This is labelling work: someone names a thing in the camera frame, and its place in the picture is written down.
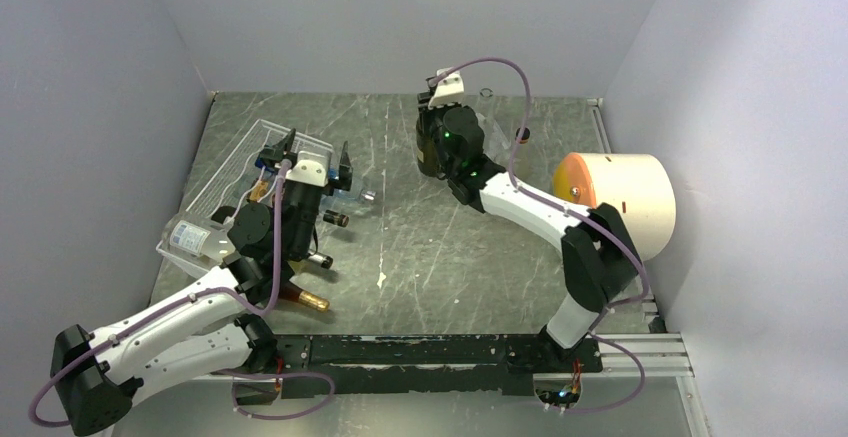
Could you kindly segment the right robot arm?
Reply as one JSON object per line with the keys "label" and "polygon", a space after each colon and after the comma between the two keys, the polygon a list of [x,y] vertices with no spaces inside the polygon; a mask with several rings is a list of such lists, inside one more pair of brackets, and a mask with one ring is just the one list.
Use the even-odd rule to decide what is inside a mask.
{"label": "right robot arm", "polygon": [[417,108],[419,170],[446,181],[460,204],[517,224],[560,251],[566,296],[541,331],[539,355],[548,369],[565,370],[578,356],[577,344],[642,269],[620,213],[606,203],[568,203],[510,178],[485,154],[472,108],[437,103],[428,92],[418,94]]}

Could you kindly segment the dark green wine bottle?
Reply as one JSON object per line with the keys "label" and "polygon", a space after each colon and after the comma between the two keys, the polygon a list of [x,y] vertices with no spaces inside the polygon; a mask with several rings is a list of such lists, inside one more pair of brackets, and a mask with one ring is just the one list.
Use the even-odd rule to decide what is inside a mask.
{"label": "dark green wine bottle", "polygon": [[433,131],[443,115],[441,110],[420,113],[415,125],[418,169],[427,177],[439,179],[444,177],[444,170],[438,158]]}

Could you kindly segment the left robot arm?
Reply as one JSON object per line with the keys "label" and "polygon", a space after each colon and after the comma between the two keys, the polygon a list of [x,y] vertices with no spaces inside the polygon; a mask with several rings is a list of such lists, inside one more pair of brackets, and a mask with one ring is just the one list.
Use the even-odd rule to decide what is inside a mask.
{"label": "left robot arm", "polygon": [[266,318],[293,290],[295,265],[318,256],[321,201],[351,188],[352,163],[347,150],[334,154],[296,131],[257,159],[271,177],[271,204],[246,200],[211,228],[184,220],[174,228],[194,253],[222,240],[205,275],[116,323],[56,336],[47,389],[74,435],[98,434],[147,398],[208,373],[276,389],[308,377],[292,368]]}

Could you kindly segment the clear amber liquor bottle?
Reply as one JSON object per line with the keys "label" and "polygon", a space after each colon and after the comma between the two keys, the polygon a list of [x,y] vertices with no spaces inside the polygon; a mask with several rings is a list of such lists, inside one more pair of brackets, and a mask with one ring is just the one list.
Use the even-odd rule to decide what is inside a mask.
{"label": "clear amber liquor bottle", "polygon": [[517,128],[515,142],[509,152],[507,169],[512,170],[515,178],[528,182],[532,175],[531,146],[529,144],[531,131],[529,128]]}

